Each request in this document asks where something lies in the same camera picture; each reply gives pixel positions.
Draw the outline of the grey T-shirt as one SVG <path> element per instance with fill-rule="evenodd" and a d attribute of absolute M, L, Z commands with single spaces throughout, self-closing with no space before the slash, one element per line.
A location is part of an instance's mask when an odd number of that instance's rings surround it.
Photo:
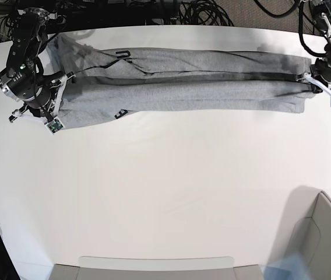
<path fill-rule="evenodd" d="M 267 110 L 302 113 L 308 58 L 252 51 L 97 50 L 66 36 L 49 43 L 54 69 L 73 73 L 59 118 L 67 128 L 141 111 Z"/>

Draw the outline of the grey box at right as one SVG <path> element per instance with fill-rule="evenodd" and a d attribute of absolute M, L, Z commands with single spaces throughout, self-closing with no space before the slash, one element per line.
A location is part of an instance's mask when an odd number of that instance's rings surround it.
<path fill-rule="evenodd" d="M 292 279 L 331 279 L 331 199 L 325 192 L 311 216 L 295 225 L 287 254 Z"/>

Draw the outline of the grey box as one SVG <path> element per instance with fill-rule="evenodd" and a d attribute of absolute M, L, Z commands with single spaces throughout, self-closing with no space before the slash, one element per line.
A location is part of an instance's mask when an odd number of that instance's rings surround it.
<path fill-rule="evenodd" d="M 311 216 L 295 225 L 287 254 L 292 279 L 331 279 L 331 199 L 325 192 Z"/>
<path fill-rule="evenodd" d="M 232 257 L 187 259 L 79 258 L 55 264 L 49 279 L 263 279 L 258 265 L 235 267 Z"/>

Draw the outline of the blue translucent object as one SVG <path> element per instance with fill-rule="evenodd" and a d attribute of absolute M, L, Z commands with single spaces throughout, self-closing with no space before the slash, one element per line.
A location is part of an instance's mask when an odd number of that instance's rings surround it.
<path fill-rule="evenodd" d="M 303 280 L 311 279 L 308 267 L 298 253 L 290 254 L 279 261 L 261 266 L 265 280 Z"/>

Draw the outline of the grey box at bottom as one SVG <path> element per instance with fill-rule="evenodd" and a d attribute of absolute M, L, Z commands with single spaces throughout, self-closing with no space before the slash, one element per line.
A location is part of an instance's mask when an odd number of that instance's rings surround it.
<path fill-rule="evenodd" d="M 49 279 L 263 279 L 258 265 L 235 267 L 232 257 L 187 259 L 79 258 L 55 264 Z"/>

